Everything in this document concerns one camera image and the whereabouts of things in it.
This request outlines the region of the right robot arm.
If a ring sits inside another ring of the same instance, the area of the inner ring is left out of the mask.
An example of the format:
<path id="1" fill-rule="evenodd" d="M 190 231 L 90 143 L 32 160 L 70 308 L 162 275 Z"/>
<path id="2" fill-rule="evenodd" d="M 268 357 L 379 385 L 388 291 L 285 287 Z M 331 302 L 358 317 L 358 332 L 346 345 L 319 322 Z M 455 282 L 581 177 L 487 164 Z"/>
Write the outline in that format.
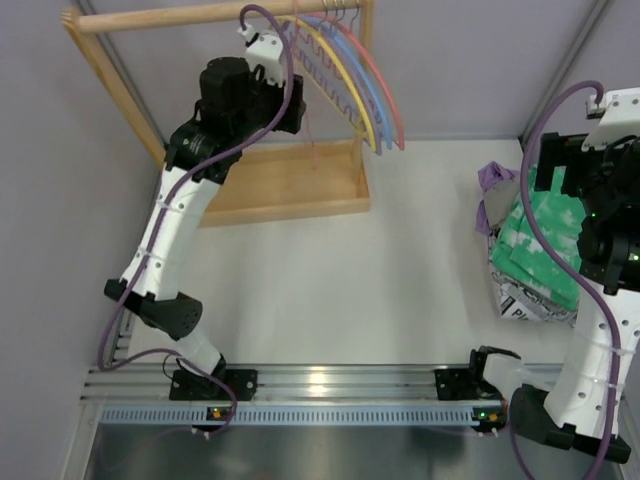
<path id="1" fill-rule="evenodd" d="M 507 401 L 515 434 L 624 464 L 630 446 L 618 434 L 618 404 L 639 342 L 639 138 L 619 135 L 602 149 L 583 135 L 541 139 L 534 187 L 550 188 L 565 170 L 562 193 L 586 216 L 577 247 L 580 306 L 560 376 L 539 384 L 516 353 L 482 346 L 470 367 Z"/>

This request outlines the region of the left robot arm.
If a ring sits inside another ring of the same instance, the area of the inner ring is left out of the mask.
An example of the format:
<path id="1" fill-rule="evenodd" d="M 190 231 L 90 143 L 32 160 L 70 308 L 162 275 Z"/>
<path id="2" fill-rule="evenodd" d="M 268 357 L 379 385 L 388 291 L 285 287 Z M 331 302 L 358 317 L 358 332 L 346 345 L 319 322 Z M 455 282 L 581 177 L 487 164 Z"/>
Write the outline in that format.
<path id="1" fill-rule="evenodd" d="M 196 230 L 244 149 L 271 131 L 296 134 L 306 105 L 303 80 L 291 65 L 279 81 L 265 63 L 239 57 L 208 62 L 192 117 L 170 137 L 160 189 L 134 258 L 104 293 L 155 330 L 170 347 L 175 383 L 194 397 L 213 399 L 226 374 L 224 356 L 199 322 L 200 301 L 180 292 L 179 276 Z"/>

